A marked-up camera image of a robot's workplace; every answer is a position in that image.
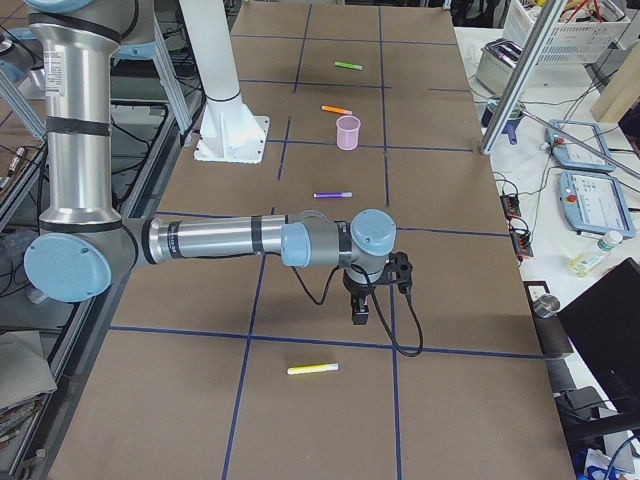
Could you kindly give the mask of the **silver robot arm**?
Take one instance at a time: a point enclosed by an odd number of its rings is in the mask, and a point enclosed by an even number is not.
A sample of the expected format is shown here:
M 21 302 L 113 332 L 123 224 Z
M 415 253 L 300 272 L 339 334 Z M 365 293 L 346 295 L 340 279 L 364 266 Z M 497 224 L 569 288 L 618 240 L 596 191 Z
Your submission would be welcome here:
M 368 209 L 350 222 L 316 211 L 165 222 L 125 219 L 112 204 L 110 62 L 121 47 L 150 50 L 150 1 L 33 1 L 29 23 L 43 47 L 50 202 L 24 268 L 47 297 L 81 302 L 130 271 L 172 259 L 277 255 L 286 266 L 341 272 L 352 320 L 366 321 L 379 285 L 399 280 L 389 215 Z

